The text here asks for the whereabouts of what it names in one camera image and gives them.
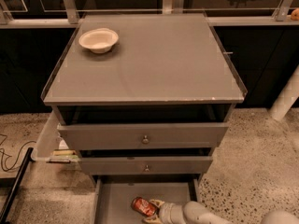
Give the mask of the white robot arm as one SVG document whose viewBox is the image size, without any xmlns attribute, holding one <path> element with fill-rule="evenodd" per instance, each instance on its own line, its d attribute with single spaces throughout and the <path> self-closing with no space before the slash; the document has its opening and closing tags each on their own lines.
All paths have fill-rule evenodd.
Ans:
<svg viewBox="0 0 299 224">
<path fill-rule="evenodd" d="M 147 224 L 234 224 L 209 211 L 195 201 L 185 204 L 163 202 L 161 200 L 142 201 L 145 205 L 144 221 Z M 299 218 L 286 211 L 271 211 L 260 224 L 299 224 Z"/>
</svg>

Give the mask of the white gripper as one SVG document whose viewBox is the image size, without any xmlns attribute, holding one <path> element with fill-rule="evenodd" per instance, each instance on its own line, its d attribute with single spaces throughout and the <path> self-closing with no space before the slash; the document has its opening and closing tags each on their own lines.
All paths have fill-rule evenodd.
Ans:
<svg viewBox="0 0 299 224">
<path fill-rule="evenodd" d="M 145 224 L 186 224 L 183 207 L 180 204 L 165 203 L 162 200 L 150 199 L 150 203 L 160 208 L 159 216 L 146 217 Z"/>
</svg>

